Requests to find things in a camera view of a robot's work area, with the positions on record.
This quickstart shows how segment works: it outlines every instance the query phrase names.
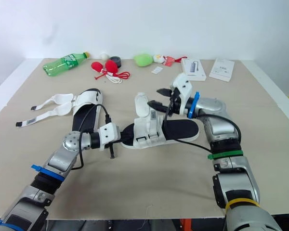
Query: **blue ring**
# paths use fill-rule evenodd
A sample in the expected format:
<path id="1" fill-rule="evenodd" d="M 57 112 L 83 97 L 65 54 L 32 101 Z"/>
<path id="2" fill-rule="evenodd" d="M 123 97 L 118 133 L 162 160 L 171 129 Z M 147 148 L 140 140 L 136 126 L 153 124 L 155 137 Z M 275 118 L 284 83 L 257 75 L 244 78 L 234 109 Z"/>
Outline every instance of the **blue ring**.
<path id="1" fill-rule="evenodd" d="M 38 172 L 42 172 L 42 173 L 44 173 L 44 174 L 46 174 L 48 176 L 56 178 L 57 180 L 60 180 L 60 181 L 64 181 L 65 180 L 65 178 L 63 176 L 60 176 L 57 173 L 51 172 L 51 171 L 49 171 L 49 170 L 47 170 L 47 169 L 45 169 L 45 168 L 43 168 L 41 166 L 32 165 L 31 168 L 35 169 Z"/>
<path id="2" fill-rule="evenodd" d="M 24 231 L 22 228 L 20 228 L 20 227 L 18 227 L 16 225 L 2 223 L 2 220 L 0 220 L 0 225 L 1 226 L 6 226 L 6 227 L 11 228 L 11 229 L 13 229 L 15 231 Z"/>
<path id="3" fill-rule="evenodd" d="M 192 116 L 193 116 L 193 112 L 194 112 L 194 110 L 195 110 L 195 108 L 196 108 L 196 104 L 197 104 L 199 98 L 200 98 L 200 94 L 199 94 L 198 91 L 196 91 L 196 94 L 195 94 L 195 97 L 194 97 L 194 100 L 193 100 L 191 109 L 189 110 L 189 113 L 188 113 L 188 115 L 187 115 L 187 117 L 190 118 L 190 119 L 191 119 Z"/>

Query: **white cable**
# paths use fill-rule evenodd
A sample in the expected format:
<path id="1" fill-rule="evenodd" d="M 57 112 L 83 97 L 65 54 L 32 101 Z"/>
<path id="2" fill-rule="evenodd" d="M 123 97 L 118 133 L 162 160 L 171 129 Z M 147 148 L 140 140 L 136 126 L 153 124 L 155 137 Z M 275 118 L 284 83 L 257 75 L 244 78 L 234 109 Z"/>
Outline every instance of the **white cable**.
<path id="1" fill-rule="evenodd" d="M 111 76 L 111 75 L 106 75 L 106 77 L 109 79 L 110 82 L 113 83 L 122 83 L 122 79 L 119 77 Z"/>

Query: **green zip tie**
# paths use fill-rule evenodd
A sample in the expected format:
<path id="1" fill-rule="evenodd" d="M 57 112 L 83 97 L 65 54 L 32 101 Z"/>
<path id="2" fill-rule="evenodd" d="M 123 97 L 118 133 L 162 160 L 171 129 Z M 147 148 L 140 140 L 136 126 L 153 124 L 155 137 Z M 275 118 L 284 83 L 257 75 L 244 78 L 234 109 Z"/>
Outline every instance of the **green zip tie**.
<path id="1" fill-rule="evenodd" d="M 214 160 L 217 158 L 237 156 L 237 155 L 243 155 L 243 151 L 242 150 L 235 150 L 235 151 L 228 151 L 228 152 L 223 152 L 223 153 L 210 154 L 210 155 L 208 155 L 208 159 Z"/>

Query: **white box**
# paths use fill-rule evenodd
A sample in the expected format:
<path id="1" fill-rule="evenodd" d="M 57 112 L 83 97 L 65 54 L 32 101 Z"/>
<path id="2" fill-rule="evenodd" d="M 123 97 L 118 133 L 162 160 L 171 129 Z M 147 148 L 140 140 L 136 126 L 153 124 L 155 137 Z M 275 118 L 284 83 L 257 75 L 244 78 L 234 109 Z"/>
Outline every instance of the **white box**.
<path id="1" fill-rule="evenodd" d="M 207 76 L 199 59 L 182 59 L 181 66 L 187 79 L 191 81 L 204 81 Z"/>
<path id="2" fill-rule="evenodd" d="M 229 82 L 235 62 L 226 59 L 216 59 L 209 76 Z"/>

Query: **black tape roll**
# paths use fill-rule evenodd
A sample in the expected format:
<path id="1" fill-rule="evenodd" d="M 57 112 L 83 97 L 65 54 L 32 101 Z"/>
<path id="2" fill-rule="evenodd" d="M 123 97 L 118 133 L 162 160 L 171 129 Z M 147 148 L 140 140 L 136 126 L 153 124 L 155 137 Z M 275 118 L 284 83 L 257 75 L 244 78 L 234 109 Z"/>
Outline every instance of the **black tape roll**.
<path id="1" fill-rule="evenodd" d="M 111 56 L 109 58 L 110 60 L 114 61 L 117 64 L 117 67 L 120 68 L 121 67 L 121 59 L 118 56 Z"/>

